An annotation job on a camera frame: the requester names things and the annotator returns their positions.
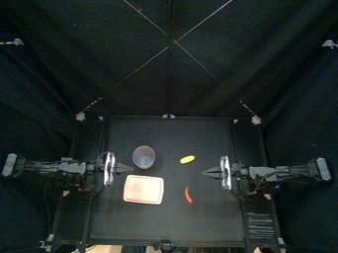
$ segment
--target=wire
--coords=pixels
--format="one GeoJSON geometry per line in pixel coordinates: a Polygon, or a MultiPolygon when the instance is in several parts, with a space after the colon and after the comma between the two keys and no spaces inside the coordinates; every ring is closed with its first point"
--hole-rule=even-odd
{"type": "Polygon", "coordinates": [[[275,171],[275,172],[267,174],[267,175],[261,179],[259,184],[258,184],[258,186],[257,186],[257,188],[255,188],[255,191],[254,191],[253,193],[255,193],[255,192],[259,190],[259,187],[261,187],[261,184],[262,184],[263,180],[266,180],[269,177],[271,177],[271,176],[275,175],[277,173],[278,173],[278,171],[275,171]]]}
{"type": "Polygon", "coordinates": [[[302,173],[302,172],[295,172],[295,174],[302,175],[302,176],[306,176],[306,177],[314,179],[315,182],[323,181],[323,180],[318,179],[315,176],[313,176],[313,175],[310,175],[310,174],[306,174],[306,173],[302,173]]]}

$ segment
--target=black tabletop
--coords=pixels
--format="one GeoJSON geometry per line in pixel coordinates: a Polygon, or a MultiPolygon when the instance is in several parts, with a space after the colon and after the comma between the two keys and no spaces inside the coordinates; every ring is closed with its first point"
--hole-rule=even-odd
{"type": "MultiPolygon", "coordinates": [[[[202,176],[202,171],[219,166],[219,158],[225,155],[231,162],[243,159],[253,165],[263,165],[257,127],[249,121],[234,125],[233,120],[107,118],[103,129],[103,149],[114,151],[116,161],[135,167],[135,171],[115,176],[114,186],[96,197],[90,238],[102,243],[123,244],[162,240],[176,245],[243,244],[241,203],[222,190],[221,181],[202,176]],[[150,146],[156,153],[155,164],[148,170],[138,168],[132,161],[134,150],[140,145],[150,146]],[[195,160],[182,165],[179,159],[186,155],[194,155],[195,160]],[[164,197],[159,205],[123,201],[128,175],[164,179],[164,197]],[[192,204],[184,197],[186,187],[192,204]]],[[[90,150],[78,147],[74,156],[88,157],[90,150]]]]}

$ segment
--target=black table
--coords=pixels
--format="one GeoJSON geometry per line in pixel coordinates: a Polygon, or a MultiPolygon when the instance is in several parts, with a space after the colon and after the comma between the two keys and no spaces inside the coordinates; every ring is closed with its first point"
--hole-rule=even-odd
{"type": "Polygon", "coordinates": [[[83,122],[71,157],[95,160],[108,150],[115,152],[118,162],[135,167],[130,174],[164,179],[163,202],[158,206],[124,202],[130,174],[115,176],[114,186],[104,188],[92,203],[63,200],[56,214],[59,243],[156,245],[166,240],[175,245],[245,247],[241,201],[222,190],[219,180],[202,176],[202,171],[219,166],[225,155],[230,162],[266,165],[261,129],[250,120],[106,117],[103,122],[83,122]],[[140,145],[156,152],[148,170],[132,161],[140,145]],[[196,159],[182,165],[179,159],[186,155],[196,159]],[[192,204],[184,198],[186,187],[192,204]]]}

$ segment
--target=black curtain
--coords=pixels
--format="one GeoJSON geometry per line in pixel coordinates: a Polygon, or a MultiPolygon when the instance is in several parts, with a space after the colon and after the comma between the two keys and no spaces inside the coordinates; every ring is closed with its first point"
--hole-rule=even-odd
{"type": "MultiPolygon", "coordinates": [[[[334,181],[338,173],[337,69],[338,51],[319,48],[285,87],[265,127],[271,165],[301,165],[314,157],[325,157],[334,181]]],[[[337,182],[315,186],[289,184],[282,190],[278,197],[282,235],[286,244],[297,248],[293,252],[337,252],[337,196],[337,182]]]]}

